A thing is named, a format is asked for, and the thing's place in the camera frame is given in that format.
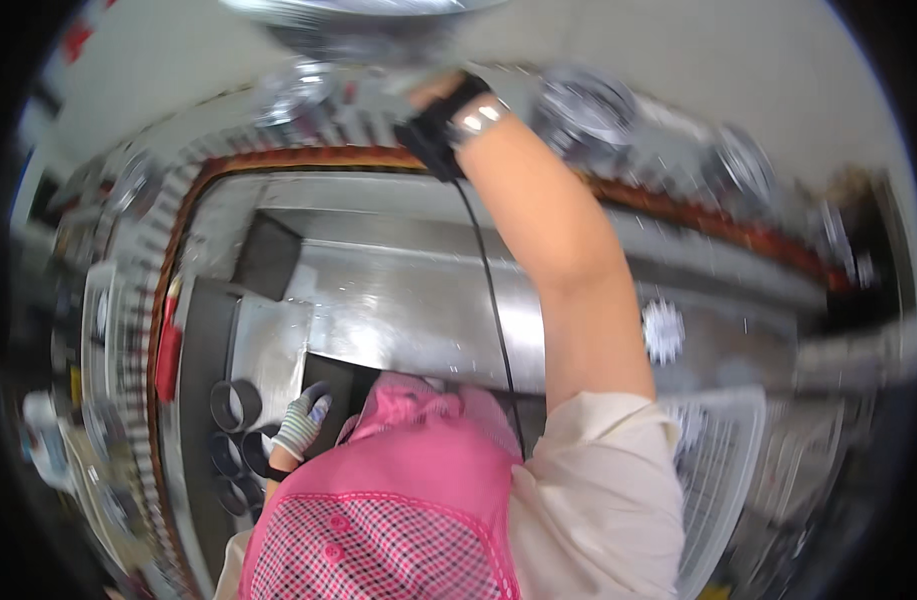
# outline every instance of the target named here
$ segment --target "black wrist strap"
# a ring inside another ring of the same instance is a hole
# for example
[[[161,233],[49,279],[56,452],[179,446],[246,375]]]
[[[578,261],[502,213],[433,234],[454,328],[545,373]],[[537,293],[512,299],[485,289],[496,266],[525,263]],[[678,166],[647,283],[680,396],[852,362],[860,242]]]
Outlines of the black wrist strap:
[[[292,474],[292,471],[287,471],[287,470],[280,471],[271,465],[265,468],[265,477],[267,477],[268,479],[271,479],[272,481],[277,481],[279,483],[282,483],[284,481],[284,478],[290,474]]]
[[[449,143],[448,127],[452,117],[468,103],[492,89],[484,79],[464,71],[462,83],[446,98],[432,102],[421,113],[395,126],[395,138],[440,182],[463,178]]]

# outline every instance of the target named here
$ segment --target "white shirt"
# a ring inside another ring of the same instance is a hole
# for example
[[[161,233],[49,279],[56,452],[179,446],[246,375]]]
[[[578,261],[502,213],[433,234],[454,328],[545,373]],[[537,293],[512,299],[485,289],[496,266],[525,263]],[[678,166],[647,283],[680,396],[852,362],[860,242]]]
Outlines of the white shirt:
[[[555,409],[513,467],[508,537],[524,598],[674,598],[682,491],[678,428],[630,393],[582,392]],[[217,600],[236,598],[251,531],[229,540]]]

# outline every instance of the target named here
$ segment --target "black cable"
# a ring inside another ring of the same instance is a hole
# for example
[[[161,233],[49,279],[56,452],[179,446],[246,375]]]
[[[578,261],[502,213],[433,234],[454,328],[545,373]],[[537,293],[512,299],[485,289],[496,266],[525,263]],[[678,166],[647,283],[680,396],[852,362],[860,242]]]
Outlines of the black cable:
[[[495,282],[492,281],[492,268],[488,264],[488,255],[485,253],[485,239],[481,235],[481,226],[475,216],[475,210],[472,210],[472,203],[468,201],[465,190],[461,188],[458,181],[452,182],[462,201],[465,202],[465,210],[468,210],[468,218],[472,220],[472,229],[475,231],[475,239],[478,243],[478,254],[481,255],[481,264],[485,267],[485,282],[488,284],[488,296],[492,302],[492,314],[495,315],[495,329],[499,333],[499,348],[501,349],[501,360],[505,364],[505,378],[508,381],[508,391],[515,393],[515,384],[512,383],[512,366],[508,362],[508,348],[505,346],[505,333],[501,328],[501,317],[499,316],[499,301],[495,298]],[[522,420],[519,418],[518,402],[511,399],[512,413],[515,414],[515,430],[518,433],[519,449],[522,450],[522,459],[524,460],[524,436],[522,435]]]

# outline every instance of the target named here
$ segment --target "silver bracelet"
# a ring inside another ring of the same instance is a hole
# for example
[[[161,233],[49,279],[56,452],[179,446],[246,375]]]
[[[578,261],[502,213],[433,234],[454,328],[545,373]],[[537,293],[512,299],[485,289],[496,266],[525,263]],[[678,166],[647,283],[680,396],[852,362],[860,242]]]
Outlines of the silver bracelet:
[[[469,139],[481,136],[509,113],[511,109],[508,105],[495,97],[485,102],[473,101],[467,104],[455,115],[449,126],[452,148],[460,148]]]

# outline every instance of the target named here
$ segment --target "striped glove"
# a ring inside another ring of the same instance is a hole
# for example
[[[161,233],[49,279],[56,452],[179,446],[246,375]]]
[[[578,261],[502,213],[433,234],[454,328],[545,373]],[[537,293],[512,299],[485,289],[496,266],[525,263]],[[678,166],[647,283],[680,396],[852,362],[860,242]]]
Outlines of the striped glove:
[[[278,435],[272,438],[273,444],[288,450],[299,462],[305,460],[302,453],[315,441],[332,406],[328,391],[328,381],[319,381],[302,391],[297,400],[288,404]]]

